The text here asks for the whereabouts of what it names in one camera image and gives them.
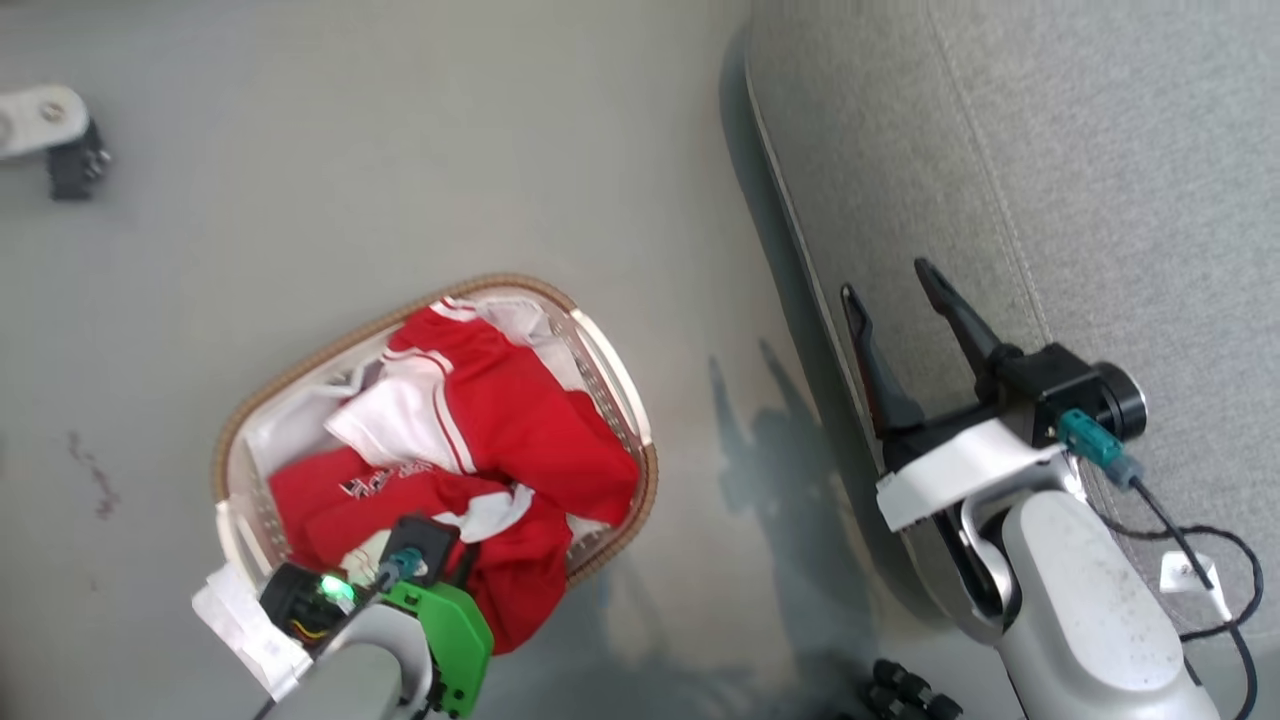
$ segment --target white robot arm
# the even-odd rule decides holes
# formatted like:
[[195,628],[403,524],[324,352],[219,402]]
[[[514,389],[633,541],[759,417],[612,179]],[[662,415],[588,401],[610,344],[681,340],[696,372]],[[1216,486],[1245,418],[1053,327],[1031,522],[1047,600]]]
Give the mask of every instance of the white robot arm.
[[[1123,448],[1146,429],[1138,386],[1056,343],[1001,342],[931,263],[915,269],[977,378],[970,407],[927,419],[849,286],[844,304],[887,470],[877,501],[934,601],[1000,652],[1029,720],[1220,720],[1059,437],[1069,415]],[[1124,486],[1140,466],[1123,456],[1106,471]]]

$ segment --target white plastic basket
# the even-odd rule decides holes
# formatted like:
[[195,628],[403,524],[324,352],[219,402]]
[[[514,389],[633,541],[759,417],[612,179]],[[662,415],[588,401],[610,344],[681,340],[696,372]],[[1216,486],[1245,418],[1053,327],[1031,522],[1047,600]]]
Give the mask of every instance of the white plastic basket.
[[[621,552],[648,519],[658,489],[658,456],[644,405],[613,346],[572,300],[541,281],[507,274],[445,288],[347,334],[285,370],[232,414],[218,442],[212,477],[218,538],[228,562],[237,565],[261,589],[288,557],[289,546],[266,479],[275,469],[329,442],[324,418],[349,395],[343,388],[352,384],[352,377],[361,374],[362,365],[381,351],[387,338],[410,315],[443,296],[513,295],[530,297],[547,311],[552,329],[572,351],[600,416],[639,466],[627,519],[617,528],[582,538],[570,550],[570,585]],[[285,450],[261,451],[260,438],[268,430],[288,436],[287,442],[276,443]]]

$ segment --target connector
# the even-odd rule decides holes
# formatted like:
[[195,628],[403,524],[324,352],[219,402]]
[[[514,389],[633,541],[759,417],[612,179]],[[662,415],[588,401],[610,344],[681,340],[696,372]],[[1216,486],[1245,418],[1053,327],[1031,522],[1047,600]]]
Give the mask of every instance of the connector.
[[1129,489],[1144,469],[1126,455],[1124,443],[1080,410],[1068,410],[1057,419],[1057,437],[1068,450],[1097,465],[1116,487]]

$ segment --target couch cushion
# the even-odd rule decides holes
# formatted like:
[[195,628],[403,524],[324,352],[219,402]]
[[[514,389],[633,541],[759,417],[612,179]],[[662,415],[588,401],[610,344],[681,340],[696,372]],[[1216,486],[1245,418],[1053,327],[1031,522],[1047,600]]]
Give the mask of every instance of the couch cushion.
[[[849,281],[927,411],[972,401],[913,272],[928,256],[1005,340],[1130,372],[1148,484],[1280,577],[1276,27],[1275,3],[762,4],[749,83],[846,380]],[[1156,525],[1087,482],[1126,524]],[[1196,543],[1239,611],[1249,565]],[[1169,550],[1121,544],[1148,578]],[[1166,606],[1183,629],[1213,624],[1198,605]],[[1276,596],[1245,630],[1280,644]]]

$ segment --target green bracket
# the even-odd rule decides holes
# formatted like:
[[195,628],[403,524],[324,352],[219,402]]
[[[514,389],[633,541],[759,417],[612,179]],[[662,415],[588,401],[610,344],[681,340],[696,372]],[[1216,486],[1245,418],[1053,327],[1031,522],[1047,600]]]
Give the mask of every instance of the green bracket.
[[468,717],[493,655],[493,630],[466,592],[444,583],[429,588],[402,580],[383,601],[417,618],[444,692],[440,711]]

